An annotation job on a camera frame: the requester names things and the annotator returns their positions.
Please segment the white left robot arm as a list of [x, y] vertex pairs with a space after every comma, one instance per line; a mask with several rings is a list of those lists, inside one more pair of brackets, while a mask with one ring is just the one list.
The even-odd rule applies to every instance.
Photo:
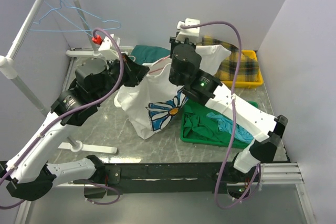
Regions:
[[113, 61], [93, 58], [78, 67], [69, 89], [53, 103], [36, 134], [12, 159], [1, 162], [1, 181], [8, 181], [9, 194], [34, 201], [53, 187], [74, 180], [104, 182], [106, 168], [95, 155], [63, 164], [51, 164], [48, 159], [74, 129], [98, 111], [107, 97], [121, 86], [138, 86], [149, 70], [127, 55]]

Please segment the pink wire hanger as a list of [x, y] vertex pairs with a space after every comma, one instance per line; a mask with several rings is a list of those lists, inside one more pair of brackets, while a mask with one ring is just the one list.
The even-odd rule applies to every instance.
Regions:
[[142, 65], [149, 67], [150, 71], [148, 72], [148, 75], [157, 76], [162, 72], [165, 66], [170, 63], [171, 63], [170, 56], [166, 56], [153, 63], [143, 63]]

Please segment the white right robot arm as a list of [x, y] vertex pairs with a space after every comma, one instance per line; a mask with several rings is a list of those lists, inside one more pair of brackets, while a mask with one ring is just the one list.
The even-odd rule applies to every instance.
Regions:
[[234, 158], [230, 168], [231, 178], [242, 181], [258, 163], [272, 162], [288, 119], [259, 110], [233, 93], [232, 88], [202, 70], [201, 56], [188, 39], [179, 42], [175, 37], [170, 37], [169, 42], [172, 59], [170, 83], [182, 86], [182, 92], [188, 99], [234, 120], [254, 138]]

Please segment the white flower print t-shirt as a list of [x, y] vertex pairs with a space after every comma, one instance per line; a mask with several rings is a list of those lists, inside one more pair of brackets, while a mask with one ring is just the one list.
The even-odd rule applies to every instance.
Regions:
[[188, 100], [181, 86], [169, 82], [170, 67], [171, 63], [157, 76], [147, 74], [134, 88], [122, 86], [114, 98], [144, 140], [163, 130]]

